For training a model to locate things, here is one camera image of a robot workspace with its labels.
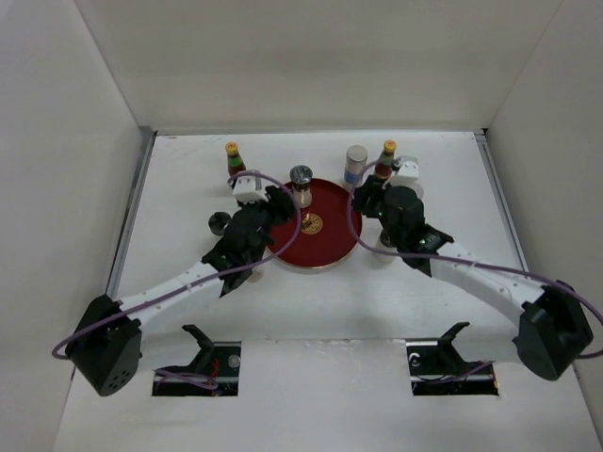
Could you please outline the silver-lid spice shaker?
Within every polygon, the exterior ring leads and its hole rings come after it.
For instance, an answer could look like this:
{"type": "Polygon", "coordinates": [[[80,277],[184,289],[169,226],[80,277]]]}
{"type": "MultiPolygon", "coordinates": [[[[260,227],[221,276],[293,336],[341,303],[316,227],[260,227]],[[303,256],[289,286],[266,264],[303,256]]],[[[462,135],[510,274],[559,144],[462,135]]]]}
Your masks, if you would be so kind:
{"type": "Polygon", "coordinates": [[[311,183],[312,170],[305,165],[296,165],[289,172],[293,194],[301,209],[307,208],[312,203],[311,183]]]}

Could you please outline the tall pearl jar blue label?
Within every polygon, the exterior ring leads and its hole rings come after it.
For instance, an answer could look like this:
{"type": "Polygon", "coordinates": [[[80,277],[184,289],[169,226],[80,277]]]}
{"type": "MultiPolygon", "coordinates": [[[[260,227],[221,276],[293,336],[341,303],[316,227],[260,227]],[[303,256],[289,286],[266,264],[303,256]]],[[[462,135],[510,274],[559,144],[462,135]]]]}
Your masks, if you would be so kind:
{"type": "Polygon", "coordinates": [[[344,187],[347,190],[357,182],[359,174],[366,165],[367,157],[367,149],[364,146],[352,145],[347,149],[343,175],[344,187]]]}

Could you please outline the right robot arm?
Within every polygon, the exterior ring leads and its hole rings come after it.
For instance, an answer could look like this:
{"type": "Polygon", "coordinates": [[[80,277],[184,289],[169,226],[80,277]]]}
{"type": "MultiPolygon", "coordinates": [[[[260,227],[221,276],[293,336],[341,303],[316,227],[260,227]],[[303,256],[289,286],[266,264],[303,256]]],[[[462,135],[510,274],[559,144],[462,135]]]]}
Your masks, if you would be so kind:
{"type": "Polygon", "coordinates": [[[437,281],[464,290],[508,318],[518,361],[554,381],[594,339],[587,301],[562,282],[478,260],[427,223],[424,204],[409,186],[371,175],[352,189],[348,210],[377,219],[389,240],[384,255],[437,281]]]}

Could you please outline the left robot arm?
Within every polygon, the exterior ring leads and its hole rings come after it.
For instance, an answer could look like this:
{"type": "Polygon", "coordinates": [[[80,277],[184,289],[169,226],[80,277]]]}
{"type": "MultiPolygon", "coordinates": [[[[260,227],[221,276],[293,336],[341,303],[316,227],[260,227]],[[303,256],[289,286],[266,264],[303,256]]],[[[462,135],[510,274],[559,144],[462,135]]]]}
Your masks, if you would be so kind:
{"type": "Polygon", "coordinates": [[[210,369],[215,344],[190,323],[192,308],[237,290],[266,263],[272,230],[301,223],[298,205],[283,185],[263,187],[245,176],[236,181],[234,197],[239,206],[234,215],[212,217],[219,240],[200,261],[135,296],[97,297],[60,344],[64,358],[98,396],[116,394],[141,369],[154,370],[161,382],[177,379],[206,392],[219,389],[220,379],[210,369]]]}

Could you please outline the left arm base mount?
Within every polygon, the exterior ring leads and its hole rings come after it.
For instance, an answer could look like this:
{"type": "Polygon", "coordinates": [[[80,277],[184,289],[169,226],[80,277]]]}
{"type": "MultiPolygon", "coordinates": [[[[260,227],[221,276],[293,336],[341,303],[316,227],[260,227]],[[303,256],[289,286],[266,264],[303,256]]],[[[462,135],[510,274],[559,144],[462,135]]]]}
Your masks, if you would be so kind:
{"type": "Polygon", "coordinates": [[[194,338],[196,354],[189,363],[156,370],[152,396],[237,396],[242,344],[215,342],[192,324],[182,330],[194,338]]]}

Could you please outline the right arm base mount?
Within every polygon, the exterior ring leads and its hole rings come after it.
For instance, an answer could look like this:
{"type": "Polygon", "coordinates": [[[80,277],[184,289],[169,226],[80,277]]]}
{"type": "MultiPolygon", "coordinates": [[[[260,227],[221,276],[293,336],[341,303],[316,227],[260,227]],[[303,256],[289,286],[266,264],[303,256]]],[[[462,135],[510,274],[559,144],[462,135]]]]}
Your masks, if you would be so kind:
{"type": "Polygon", "coordinates": [[[492,361],[466,361],[453,341],[470,325],[458,322],[439,337],[405,341],[414,396],[499,396],[492,361]]]}

